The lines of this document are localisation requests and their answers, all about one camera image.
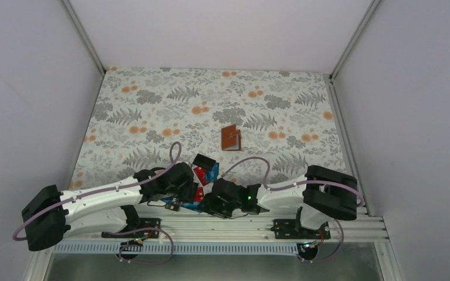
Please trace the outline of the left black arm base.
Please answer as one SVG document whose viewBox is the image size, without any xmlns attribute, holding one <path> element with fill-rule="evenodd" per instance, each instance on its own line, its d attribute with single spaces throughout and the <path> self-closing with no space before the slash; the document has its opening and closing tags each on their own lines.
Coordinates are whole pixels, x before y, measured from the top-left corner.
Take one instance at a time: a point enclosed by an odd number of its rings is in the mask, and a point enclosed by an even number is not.
<svg viewBox="0 0 450 281">
<path fill-rule="evenodd" d="M 102 232 L 102 238 L 129 238 L 129 239 L 148 239 L 158 238 L 159 231 L 154 228 L 161 226 L 160 218 L 140 218 L 138 223 L 130 223 L 118 232 Z"/>
</svg>

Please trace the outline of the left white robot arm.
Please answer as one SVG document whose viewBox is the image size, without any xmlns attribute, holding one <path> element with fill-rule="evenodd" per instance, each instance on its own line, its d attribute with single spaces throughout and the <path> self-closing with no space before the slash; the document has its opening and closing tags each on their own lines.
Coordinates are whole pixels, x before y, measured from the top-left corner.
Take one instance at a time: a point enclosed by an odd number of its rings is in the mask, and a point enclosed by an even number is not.
<svg viewBox="0 0 450 281">
<path fill-rule="evenodd" d="M 32 252 L 67 237 L 104 232 L 132 237 L 139 231 L 136 205 L 176 198 L 191 203 L 197 192 L 195 174 L 186 163 L 140 170 L 112 184 L 84 190 L 42 188 L 23 208 L 24 240 Z"/>
</svg>

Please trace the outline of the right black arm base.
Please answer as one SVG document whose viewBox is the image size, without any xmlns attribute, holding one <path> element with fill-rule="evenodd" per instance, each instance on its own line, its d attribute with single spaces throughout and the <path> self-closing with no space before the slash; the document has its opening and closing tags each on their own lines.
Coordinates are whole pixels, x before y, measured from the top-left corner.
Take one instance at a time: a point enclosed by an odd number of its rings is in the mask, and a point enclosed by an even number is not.
<svg viewBox="0 0 450 281">
<path fill-rule="evenodd" d="M 270 228 L 275 239 L 330 239 L 330 228 L 328 223 L 322 224 L 317 230 L 307 229 L 300 225 L 295 219 L 276 219 Z"/>
</svg>

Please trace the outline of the blue card bottom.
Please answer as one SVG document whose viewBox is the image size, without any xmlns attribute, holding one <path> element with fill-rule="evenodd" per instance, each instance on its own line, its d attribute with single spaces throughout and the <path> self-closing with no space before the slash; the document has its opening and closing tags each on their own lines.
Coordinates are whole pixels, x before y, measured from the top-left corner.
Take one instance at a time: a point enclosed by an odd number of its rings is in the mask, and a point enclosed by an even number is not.
<svg viewBox="0 0 450 281">
<path fill-rule="evenodd" d="M 200 212 L 201 212 L 201 211 L 197 208 L 197 207 L 198 207 L 197 204 L 186 203 L 186 202 L 181 201 L 181 200 L 178 199 L 178 198 L 162 198 L 161 201 L 164 202 L 165 205 L 166 205 L 167 203 L 169 203 L 169 202 L 180 202 L 180 203 L 181 203 L 180 210 L 186 209 L 186 210 L 191 210 L 191 211 L 194 211 L 194 212 L 197 212 L 197 213 L 200 213 Z"/>
</svg>

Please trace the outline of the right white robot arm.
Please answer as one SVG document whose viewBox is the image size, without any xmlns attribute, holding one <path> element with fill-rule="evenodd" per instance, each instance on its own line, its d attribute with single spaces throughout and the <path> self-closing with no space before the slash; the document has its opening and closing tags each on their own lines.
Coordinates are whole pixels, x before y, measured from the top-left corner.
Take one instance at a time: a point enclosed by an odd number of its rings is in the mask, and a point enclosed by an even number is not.
<svg viewBox="0 0 450 281">
<path fill-rule="evenodd" d="M 231 219 L 238 210 L 250 215 L 295 211 L 295 233 L 309 238 L 331 218 L 354 221 L 363 202 L 355 177 L 312 165 L 303 176 L 269 186 L 258 183 L 244 187 L 217 179 L 197 209 L 222 219 Z"/>
</svg>

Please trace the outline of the brown leather card holder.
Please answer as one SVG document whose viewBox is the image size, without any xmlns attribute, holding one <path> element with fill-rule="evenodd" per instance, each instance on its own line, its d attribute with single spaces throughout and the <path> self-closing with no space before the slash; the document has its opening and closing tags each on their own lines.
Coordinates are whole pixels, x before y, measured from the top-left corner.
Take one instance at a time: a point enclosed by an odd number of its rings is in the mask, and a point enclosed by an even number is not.
<svg viewBox="0 0 450 281">
<path fill-rule="evenodd" d="M 222 151 L 241 151 L 241 131 L 236 124 L 221 128 Z"/>
</svg>

